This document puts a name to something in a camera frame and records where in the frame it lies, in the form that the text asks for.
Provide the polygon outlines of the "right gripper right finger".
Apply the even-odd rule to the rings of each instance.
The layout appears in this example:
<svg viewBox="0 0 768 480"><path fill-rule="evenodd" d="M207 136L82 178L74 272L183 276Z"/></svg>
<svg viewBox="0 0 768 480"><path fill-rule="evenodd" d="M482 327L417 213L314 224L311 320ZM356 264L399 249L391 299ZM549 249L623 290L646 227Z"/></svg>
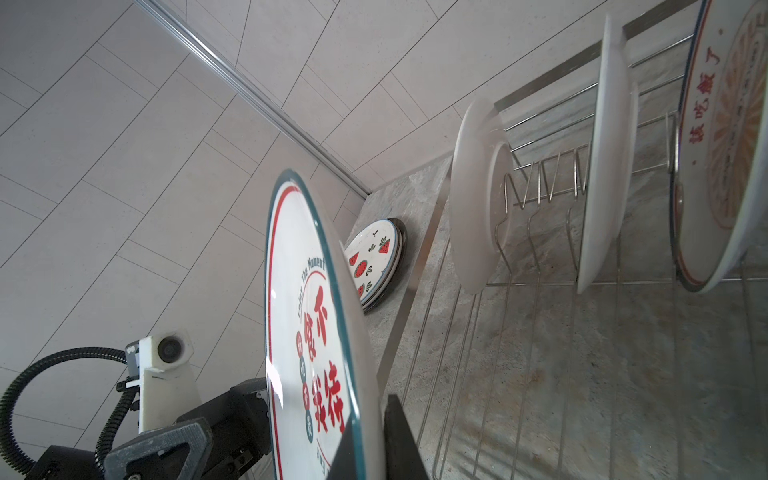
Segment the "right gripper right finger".
<svg viewBox="0 0 768 480"><path fill-rule="evenodd" d="M395 394L387 397L384 445L387 480L429 479L402 403Z"/></svg>

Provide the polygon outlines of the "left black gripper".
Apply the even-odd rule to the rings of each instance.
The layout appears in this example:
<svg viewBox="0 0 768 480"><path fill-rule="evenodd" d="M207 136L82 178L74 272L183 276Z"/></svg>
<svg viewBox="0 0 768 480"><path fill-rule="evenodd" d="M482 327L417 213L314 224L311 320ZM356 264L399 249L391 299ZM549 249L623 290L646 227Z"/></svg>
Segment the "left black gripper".
<svg viewBox="0 0 768 480"><path fill-rule="evenodd" d="M238 479L272 452L267 379L245 380L104 460L105 479Z"/></svg>

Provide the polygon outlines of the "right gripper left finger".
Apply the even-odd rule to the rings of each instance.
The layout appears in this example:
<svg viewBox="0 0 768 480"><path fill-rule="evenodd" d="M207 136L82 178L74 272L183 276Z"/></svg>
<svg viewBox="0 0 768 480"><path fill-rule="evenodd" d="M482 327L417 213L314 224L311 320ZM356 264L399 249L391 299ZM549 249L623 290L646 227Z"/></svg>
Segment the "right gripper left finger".
<svg viewBox="0 0 768 480"><path fill-rule="evenodd" d="M345 431L338 445L327 480L357 480L355 434Z"/></svg>

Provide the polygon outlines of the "white plate fruit pattern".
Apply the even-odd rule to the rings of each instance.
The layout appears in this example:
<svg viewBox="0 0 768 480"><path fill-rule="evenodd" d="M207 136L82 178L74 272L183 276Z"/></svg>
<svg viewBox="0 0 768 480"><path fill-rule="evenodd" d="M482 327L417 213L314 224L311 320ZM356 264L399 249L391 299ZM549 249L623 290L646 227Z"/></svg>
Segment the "white plate fruit pattern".
<svg viewBox="0 0 768 480"><path fill-rule="evenodd" d="M358 297L366 304L391 270L398 249L397 229L389 219L374 221L360 231L345 249Z"/></svg>

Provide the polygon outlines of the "dark striped rim plate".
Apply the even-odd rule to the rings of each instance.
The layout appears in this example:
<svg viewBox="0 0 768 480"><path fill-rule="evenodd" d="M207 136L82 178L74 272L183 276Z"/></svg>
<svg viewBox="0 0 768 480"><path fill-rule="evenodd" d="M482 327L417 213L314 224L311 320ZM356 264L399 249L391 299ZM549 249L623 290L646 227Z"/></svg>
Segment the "dark striped rim plate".
<svg viewBox="0 0 768 480"><path fill-rule="evenodd" d="M400 264L399 264L399 266L398 266L398 268L397 268L397 271L396 271L396 273L395 273L395 275L394 275L394 278L393 278L392 282L391 282L391 283L390 283L390 285L389 285L389 288L386 290L386 292L384 293L384 295L381 297L380 301L379 301L379 302L378 302L378 303L377 303L377 304L376 304L376 305L375 305L373 308L375 308L375 307L376 307L378 304L380 304L380 303L381 303L381 302L382 302L382 301L383 301L383 300L386 298L386 296L387 296L387 295L388 295L388 294L389 294L389 293L390 293L390 292L391 292L391 291L394 289L394 283L395 283L396 277L399 275L399 270L400 270L400 267L401 267L401 265L402 265L402 263L403 263L403 259L404 259L405 255L406 255L406 253L407 253L408 233L407 233L407 228L406 228L406 225L405 225L405 232L406 232L406 234L407 234L407 242L405 243L405 249L404 249L404 253L403 253L403 255L402 255L402 258L401 258L401 260L400 260Z"/></svg>

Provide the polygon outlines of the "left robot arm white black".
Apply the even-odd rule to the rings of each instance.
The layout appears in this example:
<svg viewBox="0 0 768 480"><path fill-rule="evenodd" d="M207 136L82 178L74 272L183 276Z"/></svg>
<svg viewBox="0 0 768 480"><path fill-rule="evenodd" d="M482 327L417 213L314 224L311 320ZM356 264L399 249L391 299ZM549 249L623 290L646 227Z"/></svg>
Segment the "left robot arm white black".
<svg viewBox="0 0 768 480"><path fill-rule="evenodd" d="M27 479L239 479L271 450L267 379L249 379L114 448L100 470L93 452L52 446Z"/></svg>

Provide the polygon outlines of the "white red patterned plate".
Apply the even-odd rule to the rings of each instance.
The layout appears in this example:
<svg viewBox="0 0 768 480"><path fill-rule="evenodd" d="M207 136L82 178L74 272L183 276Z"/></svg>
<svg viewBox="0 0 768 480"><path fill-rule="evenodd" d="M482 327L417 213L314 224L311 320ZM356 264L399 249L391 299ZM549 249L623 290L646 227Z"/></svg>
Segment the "white red patterned plate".
<svg viewBox="0 0 768 480"><path fill-rule="evenodd" d="M501 257L510 230L505 175L510 145L498 110L475 99L463 117L453 153L449 194L451 254L465 292L481 292Z"/></svg>

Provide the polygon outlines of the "brown patterned plate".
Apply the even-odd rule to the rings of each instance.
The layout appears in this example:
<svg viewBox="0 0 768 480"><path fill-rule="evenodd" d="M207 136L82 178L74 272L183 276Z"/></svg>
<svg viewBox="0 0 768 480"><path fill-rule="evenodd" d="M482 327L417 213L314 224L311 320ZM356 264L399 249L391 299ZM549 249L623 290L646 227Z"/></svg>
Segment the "brown patterned plate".
<svg viewBox="0 0 768 480"><path fill-rule="evenodd" d="M619 236L637 136L639 90L625 53L622 26L607 15L586 183L577 292L596 279Z"/></svg>

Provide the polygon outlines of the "left aluminium corner profile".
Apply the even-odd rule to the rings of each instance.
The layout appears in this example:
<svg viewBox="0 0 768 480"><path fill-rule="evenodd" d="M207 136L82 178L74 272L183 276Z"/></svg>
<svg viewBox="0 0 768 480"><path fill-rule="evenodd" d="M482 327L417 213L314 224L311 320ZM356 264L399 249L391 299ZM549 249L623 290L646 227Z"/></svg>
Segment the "left aluminium corner profile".
<svg viewBox="0 0 768 480"><path fill-rule="evenodd" d="M284 134L320 164L328 168L350 189L363 197L367 197L372 193L334 155L322 147L310 134L305 132L260 88L238 72L220 52L207 45L200 35L188 27L168 7L164 6L160 1L152 0L136 0L135 4L225 81L247 104L266 118L280 133Z"/></svg>

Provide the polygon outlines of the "sunburst pattern plate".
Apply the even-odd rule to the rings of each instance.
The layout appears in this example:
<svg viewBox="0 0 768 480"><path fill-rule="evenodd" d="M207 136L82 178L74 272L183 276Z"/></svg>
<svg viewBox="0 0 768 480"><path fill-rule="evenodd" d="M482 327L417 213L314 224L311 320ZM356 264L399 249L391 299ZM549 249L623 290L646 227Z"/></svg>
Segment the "sunburst pattern plate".
<svg viewBox="0 0 768 480"><path fill-rule="evenodd" d="M690 292L713 289L767 214L767 4L705 1L679 103L672 253Z"/></svg>

